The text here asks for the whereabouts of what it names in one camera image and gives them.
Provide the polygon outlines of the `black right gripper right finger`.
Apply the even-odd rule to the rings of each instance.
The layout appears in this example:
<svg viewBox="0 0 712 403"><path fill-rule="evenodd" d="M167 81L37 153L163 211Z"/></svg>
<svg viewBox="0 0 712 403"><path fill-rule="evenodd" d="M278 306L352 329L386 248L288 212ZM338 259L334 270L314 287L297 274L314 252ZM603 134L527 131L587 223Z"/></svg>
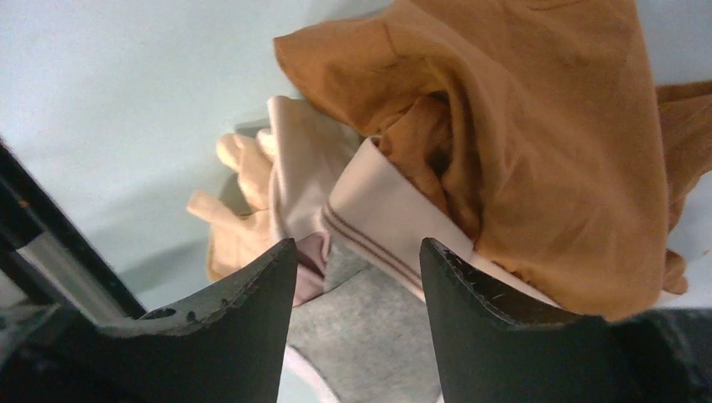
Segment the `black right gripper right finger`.
<svg viewBox="0 0 712 403"><path fill-rule="evenodd" d="M548 305L426 238L421 276L447 402L623 402L626 361L599 317Z"/></svg>

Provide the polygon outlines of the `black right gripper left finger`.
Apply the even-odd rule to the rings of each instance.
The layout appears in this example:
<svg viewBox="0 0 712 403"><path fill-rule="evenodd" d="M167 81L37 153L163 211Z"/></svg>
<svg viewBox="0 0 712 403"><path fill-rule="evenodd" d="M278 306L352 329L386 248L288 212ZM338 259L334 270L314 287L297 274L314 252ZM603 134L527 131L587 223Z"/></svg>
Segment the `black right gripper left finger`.
<svg viewBox="0 0 712 403"><path fill-rule="evenodd" d="M133 402L274 402L292 299L296 243L138 320L103 328L96 371Z"/></svg>

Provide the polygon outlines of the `orange-brown underwear with cream waistband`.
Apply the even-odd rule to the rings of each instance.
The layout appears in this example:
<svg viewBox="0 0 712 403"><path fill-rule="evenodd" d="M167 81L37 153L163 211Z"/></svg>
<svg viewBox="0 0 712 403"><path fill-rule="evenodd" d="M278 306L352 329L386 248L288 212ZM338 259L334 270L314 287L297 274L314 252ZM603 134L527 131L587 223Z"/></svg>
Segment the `orange-brown underwear with cream waistband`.
<svg viewBox="0 0 712 403"><path fill-rule="evenodd" d="M711 169L709 81L655 85L632 1L396 1L274 41L316 108L558 305L618 320L688 290L667 246Z"/></svg>

